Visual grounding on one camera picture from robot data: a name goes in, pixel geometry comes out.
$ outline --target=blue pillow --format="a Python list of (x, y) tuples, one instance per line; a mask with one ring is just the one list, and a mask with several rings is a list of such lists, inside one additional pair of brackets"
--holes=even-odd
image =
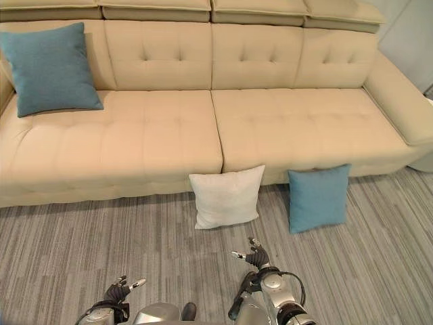
[(41, 32), (0, 32), (0, 48), (12, 66), (18, 117), (65, 108), (103, 109), (82, 22)]
[(289, 171), (290, 233), (346, 221), (350, 165), (311, 172)]

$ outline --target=floor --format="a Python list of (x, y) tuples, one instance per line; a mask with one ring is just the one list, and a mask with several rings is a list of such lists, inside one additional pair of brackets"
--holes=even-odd
[(73, 324), (126, 274), (147, 278), (126, 324), (158, 301), (193, 301), (198, 320), (232, 324), (251, 267), (229, 252), (256, 236), (274, 265), (302, 278), (319, 324), (433, 324), (433, 173), (352, 178), (346, 223), (302, 234), (288, 232), (289, 195), (263, 186), (258, 219), (215, 230), (194, 230), (193, 193), (0, 209), (3, 321)]

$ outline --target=white pillow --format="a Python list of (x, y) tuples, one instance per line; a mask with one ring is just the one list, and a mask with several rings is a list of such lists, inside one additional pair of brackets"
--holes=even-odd
[(257, 197), (265, 166), (225, 174), (191, 174), (196, 193), (196, 229), (234, 225), (258, 217)]

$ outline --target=back cushion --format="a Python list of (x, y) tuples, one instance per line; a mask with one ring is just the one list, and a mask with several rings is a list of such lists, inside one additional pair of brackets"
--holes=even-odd
[(213, 24), (213, 89), (292, 88), (302, 29)]
[(118, 90), (210, 89), (209, 23), (105, 23)]
[[(40, 30), (55, 29), (75, 22), (84, 22), (86, 38), (87, 61), (93, 76), (93, 83), (97, 90), (113, 90), (116, 88), (111, 67), (110, 56), (102, 20), (47, 20), (40, 22), (2, 22), (0, 31), (13, 33), (37, 32)], [(5, 56), (1, 56), (1, 67), (8, 79), (12, 80), (12, 71)]]
[(358, 88), (376, 53), (368, 32), (304, 28), (304, 47), (295, 88)]

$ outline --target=sofa armrest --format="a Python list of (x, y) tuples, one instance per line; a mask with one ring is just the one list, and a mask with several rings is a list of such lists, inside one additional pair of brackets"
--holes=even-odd
[(7, 79), (6, 74), (0, 68), (0, 115), (14, 94), (14, 87)]
[(432, 106), (379, 51), (364, 88), (408, 145), (433, 143)]

